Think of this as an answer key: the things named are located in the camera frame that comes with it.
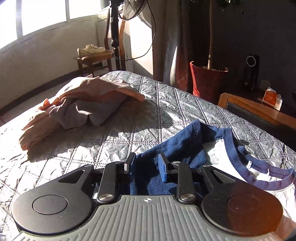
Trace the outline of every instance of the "pink garment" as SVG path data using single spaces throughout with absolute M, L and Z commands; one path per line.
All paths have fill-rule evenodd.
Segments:
M 77 118 L 78 114 L 90 115 L 92 114 L 90 110 L 95 110 L 100 107 L 97 103 L 112 103 L 113 106 L 116 106 L 116 104 L 119 105 L 125 99 L 125 96 L 132 96 L 140 101 L 144 101 L 145 99 L 144 95 L 134 91 L 124 80 L 110 82 L 102 80 L 99 77 L 92 78 L 92 75 L 72 79 L 58 91 L 52 103 L 50 103 L 48 99 L 40 103 L 40 106 L 29 119 L 29 122 L 22 129 L 24 132 L 19 138 L 22 150 L 29 150 L 40 140 L 61 126 L 61 124 L 67 129 L 82 125 L 87 120 L 87 117 L 82 117 L 83 120 L 70 123 L 71 115 L 73 115 L 73 118 Z M 72 106 L 69 110 L 65 109 L 73 102 L 74 107 Z M 109 115 L 110 113 L 102 113 L 102 121 Z

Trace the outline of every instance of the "bed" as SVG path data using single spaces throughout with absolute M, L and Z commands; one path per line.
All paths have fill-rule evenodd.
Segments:
M 131 152 L 150 149 L 196 119 L 231 127 L 239 144 L 255 158 L 285 169 L 295 167 L 296 153 L 288 146 L 212 103 L 127 71 L 102 78 L 125 80 L 145 95 L 145 101 L 128 98 L 100 127 L 60 128 L 29 152 L 21 150 L 18 138 L 32 109 L 0 127 L 0 240 L 11 240 L 18 233 L 11 207 L 22 193 L 85 164 L 103 168 L 126 160 Z

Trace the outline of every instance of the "gray ribbed plate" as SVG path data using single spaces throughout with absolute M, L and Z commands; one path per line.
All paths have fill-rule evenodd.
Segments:
M 193 205 L 177 202 L 173 196 L 122 196 L 110 205 L 99 206 L 84 226 L 54 237 L 37 237 L 22 232 L 15 239 L 40 241 L 153 241 L 153 240 L 281 240 L 275 234 L 242 238 L 209 225 Z

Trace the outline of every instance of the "clothing tag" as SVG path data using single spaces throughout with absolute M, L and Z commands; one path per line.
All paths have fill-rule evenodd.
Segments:
M 247 168 L 250 169 L 250 168 L 251 168 L 251 165 L 252 165 L 252 162 L 249 161 L 249 162 L 248 162 L 248 165 L 247 165 Z

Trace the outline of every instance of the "window frame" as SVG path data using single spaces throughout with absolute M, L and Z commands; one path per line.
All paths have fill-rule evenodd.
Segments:
M 40 28 L 34 32 L 29 33 L 29 34 L 23 35 L 23 33 L 22 33 L 22 12 L 21 12 L 22 11 L 22 0 L 16 0 L 16 10 L 15 10 L 16 11 L 16 19 L 15 19 L 15 21 L 16 21 L 17 39 L 15 41 L 5 45 L 4 47 L 0 48 L 0 53 L 6 51 L 7 49 L 10 49 L 12 46 L 14 46 L 16 44 L 25 42 L 28 39 L 30 39 L 38 34 L 41 34 L 43 32 L 47 32 L 47 31 L 53 30 L 55 28 L 60 28 L 60 27 L 66 26 L 70 23 L 77 22 L 77 21 L 80 22 L 80 21 L 93 20 L 100 15 L 100 12 L 109 8 L 109 6 L 106 6 L 95 15 L 89 15 L 89 16 L 83 16 L 83 17 L 70 19 L 69 0 L 65 0 L 65 3 L 66 3 L 66 21 L 59 22 L 59 23 L 56 23 L 53 25 L 49 25 L 47 27 Z

